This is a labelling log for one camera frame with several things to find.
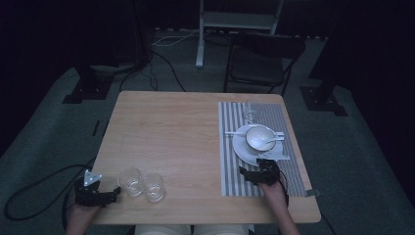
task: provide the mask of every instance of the white bowl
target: white bowl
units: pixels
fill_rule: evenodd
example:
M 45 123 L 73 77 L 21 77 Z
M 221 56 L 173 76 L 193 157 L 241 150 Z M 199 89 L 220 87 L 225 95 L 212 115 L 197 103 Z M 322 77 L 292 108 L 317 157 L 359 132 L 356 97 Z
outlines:
M 253 126 L 251 127 L 246 134 L 246 139 L 248 144 L 259 151 L 268 151 L 275 146 L 275 141 L 268 142 L 266 144 L 262 144 L 264 140 L 274 138 L 274 131 L 272 129 L 263 126 Z

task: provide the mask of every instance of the striped placemat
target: striped placemat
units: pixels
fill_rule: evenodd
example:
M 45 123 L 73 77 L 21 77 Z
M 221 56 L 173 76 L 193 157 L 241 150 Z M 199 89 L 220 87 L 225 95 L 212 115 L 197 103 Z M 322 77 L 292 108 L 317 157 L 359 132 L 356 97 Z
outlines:
M 290 159 L 280 160 L 277 164 L 288 178 L 289 195 L 305 196 L 305 188 L 281 106 L 278 104 L 251 105 L 257 105 L 261 108 L 261 118 L 258 124 L 268 126 L 274 131 L 284 132 L 283 154 L 290 156 Z M 255 171 L 258 171 L 259 167 L 242 161 L 233 150 L 232 135 L 224 134 L 225 131 L 236 131 L 239 127 L 247 124 L 243 116 L 244 106 L 244 103 L 235 102 L 219 102 L 218 104 L 222 196 L 259 197 L 263 195 L 259 187 L 245 181 L 244 175 L 239 173 L 239 166 Z

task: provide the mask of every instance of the stand base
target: stand base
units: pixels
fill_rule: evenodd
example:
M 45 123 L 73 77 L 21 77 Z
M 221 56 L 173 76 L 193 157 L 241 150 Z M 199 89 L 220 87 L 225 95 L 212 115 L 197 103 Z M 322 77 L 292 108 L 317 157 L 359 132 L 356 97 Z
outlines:
M 67 95 L 62 103 L 80 104 L 82 100 L 105 100 L 113 80 L 113 76 L 98 76 L 93 82 L 84 81 L 81 78 L 72 93 Z
M 336 116 L 339 117 L 347 117 L 347 112 L 345 107 L 339 105 L 335 96 L 332 94 L 330 95 L 329 99 L 325 103 L 319 103 L 314 98 L 317 87 L 310 87 L 310 86 L 301 86 L 300 91 L 302 94 L 302 98 L 304 99 L 305 104 L 307 105 L 307 109 L 310 111 L 324 111 L 324 112 L 333 112 Z

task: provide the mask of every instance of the beige pants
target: beige pants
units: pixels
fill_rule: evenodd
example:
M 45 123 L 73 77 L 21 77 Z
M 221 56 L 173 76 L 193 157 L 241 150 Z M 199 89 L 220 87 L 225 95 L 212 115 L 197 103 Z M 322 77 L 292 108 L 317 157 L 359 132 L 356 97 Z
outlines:
M 196 225 L 194 235 L 249 235 L 247 224 Z M 191 235 L 190 225 L 137 225 L 135 235 Z

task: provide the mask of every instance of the tabletop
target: tabletop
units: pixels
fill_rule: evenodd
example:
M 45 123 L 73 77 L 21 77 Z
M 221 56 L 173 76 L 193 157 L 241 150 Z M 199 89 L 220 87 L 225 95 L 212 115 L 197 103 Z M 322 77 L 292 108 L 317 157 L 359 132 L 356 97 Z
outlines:
M 103 174 L 100 192 L 116 188 L 116 175 L 135 166 L 162 175 L 158 203 L 121 192 L 96 224 L 274 223 L 261 197 L 221 196 L 218 103 L 251 98 L 280 104 L 304 188 L 311 189 L 284 101 L 275 94 L 123 91 L 119 94 L 93 171 Z M 315 197 L 290 197 L 296 223 L 320 220 Z

